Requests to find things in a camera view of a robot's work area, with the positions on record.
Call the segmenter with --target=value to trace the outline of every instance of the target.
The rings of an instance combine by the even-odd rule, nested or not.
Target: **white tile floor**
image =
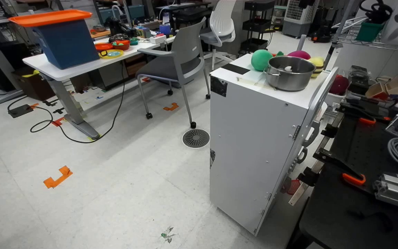
[[[275,33],[270,51],[291,52],[297,43]],[[328,48],[310,42],[304,47],[323,57]],[[210,131],[203,77],[186,90],[198,128]],[[0,104],[0,249],[284,248],[303,200],[291,207],[290,196],[281,194],[257,238],[217,209],[209,200],[209,146],[191,149],[182,144],[189,129],[182,93],[175,90],[167,96],[166,91],[158,83],[145,86],[151,120],[145,118],[139,91],[126,94],[112,132],[89,145],[70,142],[55,126],[30,133],[47,113],[35,109],[13,119],[6,110],[11,101]],[[93,101],[87,95],[74,96]],[[26,98],[17,104],[36,102]],[[119,98],[107,102],[87,115],[101,134],[111,125]],[[173,102],[180,107],[163,110]],[[69,123],[62,127],[70,137],[88,141]],[[308,157],[300,169],[313,163]],[[64,165],[73,175],[47,189],[43,181],[58,178]],[[171,243],[161,237],[169,227]]]

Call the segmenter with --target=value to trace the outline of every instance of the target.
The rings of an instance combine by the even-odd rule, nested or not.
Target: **green ball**
[[[263,71],[268,67],[268,61],[273,55],[265,49],[256,50],[251,57],[251,65],[257,71]]]

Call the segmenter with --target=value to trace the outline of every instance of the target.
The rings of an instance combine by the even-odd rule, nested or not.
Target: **chair armrest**
[[[141,53],[144,53],[147,55],[174,56],[173,52],[166,52],[166,51],[154,50],[154,49],[148,49],[148,48],[140,48],[140,49],[138,49],[138,52],[141,52]]]

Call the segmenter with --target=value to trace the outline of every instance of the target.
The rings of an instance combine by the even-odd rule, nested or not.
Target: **white cabinet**
[[[243,75],[211,72],[210,199],[257,235],[338,69],[286,92],[270,87],[250,61],[231,63],[251,70]]]

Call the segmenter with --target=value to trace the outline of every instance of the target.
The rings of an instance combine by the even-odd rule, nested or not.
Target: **pink ball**
[[[305,60],[308,60],[311,58],[310,54],[308,54],[307,52],[302,51],[302,50],[291,52],[288,54],[288,56],[299,57],[299,58],[302,58]]]

